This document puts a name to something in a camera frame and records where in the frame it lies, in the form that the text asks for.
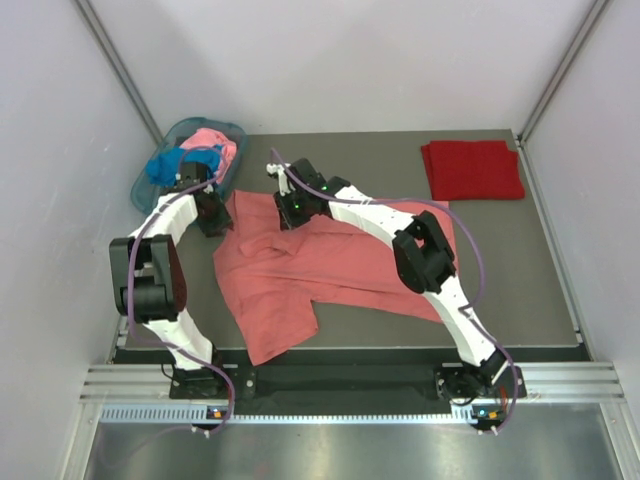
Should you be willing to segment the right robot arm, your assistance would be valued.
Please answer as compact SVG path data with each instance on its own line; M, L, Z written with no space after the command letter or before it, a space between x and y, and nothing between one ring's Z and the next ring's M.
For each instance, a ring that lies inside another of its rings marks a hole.
M274 200L284 229L296 229L324 215L376 238L393 253L401 283L425 298L454 340L458 367L434 372L441 397L460 406L500 394L516 399L523 385L509 353L489 334L463 291L455 254L432 204L419 214L397 209L394 200L376 200L350 182L325 179L306 159L266 167L278 182Z

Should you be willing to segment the salmon pink t-shirt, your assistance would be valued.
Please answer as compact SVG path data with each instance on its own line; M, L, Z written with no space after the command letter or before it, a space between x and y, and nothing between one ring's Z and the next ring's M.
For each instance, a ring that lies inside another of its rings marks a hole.
M439 322L400 281L391 249L361 230L326 216L283 230L263 193L236 190L226 208L233 228L213 254L215 274L253 365L318 332L315 302Z

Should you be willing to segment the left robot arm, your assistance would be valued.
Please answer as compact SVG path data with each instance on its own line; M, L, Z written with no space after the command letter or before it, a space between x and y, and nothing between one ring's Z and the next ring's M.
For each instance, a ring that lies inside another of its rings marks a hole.
M214 170L181 161L174 183L158 198L144 223L109 244L114 302L132 336L141 326L173 357L171 381L178 398L235 396L214 343L199 330L187 308L186 278L177 245L188 227L218 237L233 222L216 187Z

